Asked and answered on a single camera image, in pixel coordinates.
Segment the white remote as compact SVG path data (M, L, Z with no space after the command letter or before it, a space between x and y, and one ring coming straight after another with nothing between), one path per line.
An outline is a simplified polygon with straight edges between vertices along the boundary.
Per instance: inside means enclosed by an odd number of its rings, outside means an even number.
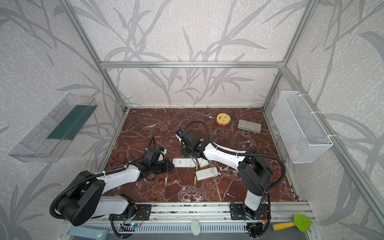
M197 163L192 158L175 158L173 159L175 168L195 168Z
M205 159L202 159L202 158L198 158L198 163L199 163L199 166L201 168L204 168L206 166L208 166L210 163L208 162L208 160L205 160Z
M219 172L216 167L207 168L204 170L196 171L196 178L197 181L202 181L205 179L217 177L219 175Z

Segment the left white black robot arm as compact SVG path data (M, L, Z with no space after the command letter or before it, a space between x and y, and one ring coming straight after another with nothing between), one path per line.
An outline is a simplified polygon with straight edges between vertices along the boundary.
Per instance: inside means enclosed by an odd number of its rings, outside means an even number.
M51 203L50 214L56 219L68 220L80 226L92 218L105 215L135 215L135 201L126 195L105 196L105 193L128 183L146 179L149 175L168 173L174 165L165 160L163 147L147 149L139 162L116 170L93 174L80 172L69 186Z

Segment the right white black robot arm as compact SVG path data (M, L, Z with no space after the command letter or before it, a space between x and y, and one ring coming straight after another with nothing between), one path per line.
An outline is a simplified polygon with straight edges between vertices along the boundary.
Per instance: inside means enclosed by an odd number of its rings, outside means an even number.
M254 217L270 189L274 188L285 178L285 164L275 156L259 154L255 151L244 152L228 149L213 143L209 139L198 139L189 130L177 130L176 136L181 143L180 152L184 157L195 157L219 162L238 171L247 188L243 208L250 218ZM282 168L281 175L273 183L270 183L273 170L265 161L265 158L275 160Z

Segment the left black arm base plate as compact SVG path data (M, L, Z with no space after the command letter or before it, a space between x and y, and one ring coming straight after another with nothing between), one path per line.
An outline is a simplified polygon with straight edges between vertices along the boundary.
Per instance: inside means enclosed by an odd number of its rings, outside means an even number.
M152 205L150 204L129 205L120 217L122 220L148 221L151 210Z

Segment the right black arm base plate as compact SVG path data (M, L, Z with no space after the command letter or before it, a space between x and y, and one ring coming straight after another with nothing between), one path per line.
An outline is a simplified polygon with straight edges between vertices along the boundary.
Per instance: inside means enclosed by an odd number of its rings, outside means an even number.
M269 205L260 204L255 211L247 208L244 204L231 202L230 205L231 220L256 220L264 221L268 219Z

